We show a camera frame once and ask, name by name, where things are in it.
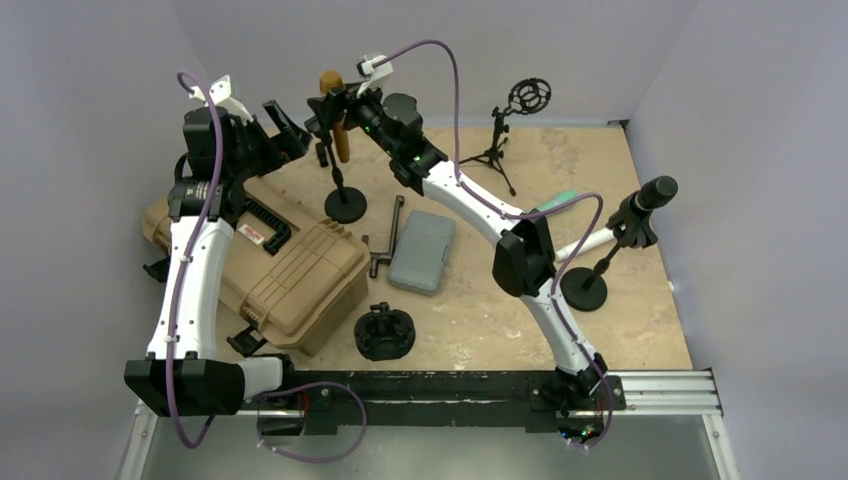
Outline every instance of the wooden handle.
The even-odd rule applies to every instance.
[[[344,82],[342,82],[342,76],[339,72],[327,70],[321,74],[319,86],[321,95],[327,95],[331,88],[344,88]],[[339,157],[339,161],[347,163],[350,160],[350,142],[348,142],[347,132],[344,129],[344,119],[333,125],[333,140],[336,144],[336,155]]]

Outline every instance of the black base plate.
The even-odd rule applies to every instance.
[[[589,288],[583,288],[583,282],[592,276],[592,269],[585,267],[573,268],[562,276],[559,286],[562,296],[571,308],[581,312],[593,312],[607,301],[607,284],[599,277]]]
[[[365,195],[359,190],[353,187],[343,188],[345,194],[347,194],[347,203],[342,203],[339,191],[333,190],[327,195],[327,200],[324,201],[324,213],[341,224],[353,223],[365,215],[368,202],[365,200]]]
[[[608,398],[606,387],[601,386],[585,402],[588,410],[596,408],[601,395],[607,408],[627,408],[621,378],[616,375],[606,378],[613,398]],[[287,371],[282,388],[320,381],[337,382],[353,389],[366,402],[369,426],[519,427],[527,433],[546,433],[558,432],[574,422],[580,425],[598,422],[597,417],[559,415],[563,409],[586,411],[587,407],[572,408],[565,398],[556,394],[562,380],[553,370]],[[358,426],[362,422],[359,408],[347,393],[334,388],[328,389],[326,395],[321,388],[305,393],[309,397],[309,421],[304,425],[304,435],[335,435],[340,425]],[[265,399],[245,404],[243,408],[260,411],[297,408],[295,397],[276,400],[281,403]]]

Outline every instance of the t-handle wrench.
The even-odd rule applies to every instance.
[[[369,270],[368,276],[371,278],[377,278],[377,269],[380,267],[381,263],[385,263],[386,265],[392,263],[392,255],[395,254],[395,246],[397,245],[397,227],[398,219],[400,218],[400,207],[403,206],[404,200],[403,195],[397,195],[395,197],[395,208],[392,212],[392,231],[389,233],[389,251],[370,252],[371,270]],[[368,235],[362,236],[362,242],[365,243],[365,245],[368,245]]]

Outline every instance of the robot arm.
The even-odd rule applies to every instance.
[[[499,205],[502,211],[514,214],[522,213],[520,209],[504,203],[483,187],[474,183],[470,178],[464,177],[463,182],[478,194],[483,195],[490,203]],[[430,175],[422,183],[425,197],[441,203],[459,215],[460,218],[480,232],[493,247],[497,247],[503,239],[502,232],[514,230],[519,223],[518,220],[501,218],[483,206],[477,199],[471,197],[457,184],[453,165],[450,162],[440,162],[434,166],[430,169]],[[537,295],[523,294],[519,298],[530,310],[530,314],[533,315],[545,339],[551,346],[557,368],[569,375],[577,376],[580,372],[588,370],[589,362],[556,315],[552,299],[547,295],[547,292],[551,291],[551,282],[553,282],[553,277],[547,279],[539,287]],[[572,330],[578,335],[578,341],[583,343],[590,355],[594,355],[595,348],[583,336],[580,327],[571,315],[571,311],[566,308],[563,313],[565,313],[566,320]]]
[[[309,135],[295,126],[275,102],[264,106],[280,133],[269,138],[244,105],[232,97],[229,77],[213,85],[212,103],[222,125],[223,164],[215,191],[210,189],[215,138],[208,107],[186,114],[183,133],[188,153],[178,162],[174,187],[168,194],[171,217],[170,263],[165,298],[157,328],[144,360],[130,360],[124,370],[127,385],[158,415],[170,415],[166,399],[165,365],[174,344],[174,389],[181,415],[232,415],[245,399],[275,390],[283,381],[281,357],[261,356],[231,364],[217,359],[215,317],[224,262],[245,200],[243,183],[303,156]],[[205,102],[195,88],[191,97]],[[191,176],[183,176],[185,163]],[[212,206],[201,218],[203,204]],[[200,230],[192,252],[186,252],[195,225]],[[185,265],[181,290],[178,271]],[[172,299],[180,291],[176,338],[168,333]]]
[[[601,378],[594,368],[590,368],[581,345],[600,371],[606,372],[607,368],[568,308],[562,307],[568,323],[566,327],[553,306],[554,299],[548,294],[552,290],[556,270],[546,220],[503,218],[463,189],[455,177],[453,163],[424,137],[423,119],[418,113],[415,98],[392,93],[384,99],[382,91],[373,88],[375,83],[385,82],[386,76],[391,73],[389,63],[376,69],[373,67],[373,63],[381,58],[375,55],[362,61],[359,71],[365,82],[333,89],[323,99],[310,99],[308,104],[316,117],[316,121],[311,123],[320,125],[324,130],[322,135],[327,135],[329,125],[343,116],[347,130],[361,128],[386,152],[391,159],[389,168],[403,186],[441,203],[479,231],[495,247],[492,273],[498,285],[527,306],[551,345],[563,382],[570,385],[569,389],[579,398],[588,398]],[[523,213],[469,178],[463,177],[462,181],[502,212]],[[576,339],[569,333],[569,328]]]

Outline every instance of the white wall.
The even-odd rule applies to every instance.
[[[489,123],[492,107],[530,76],[547,79],[553,99],[528,121],[605,123],[633,115],[695,0],[171,2],[209,74],[231,73],[249,105],[276,97],[306,115],[322,71],[352,82],[363,53],[437,38],[457,55],[466,123]],[[427,124],[447,123],[445,54],[426,47],[394,66],[388,89],[416,96]]]
[[[640,178],[742,478],[844,478],[848,3],[700,0],[639,105]]]
[[[167,192],[199,70],[166,0],[0,0],[0,477],[113,478],[161,287]]]

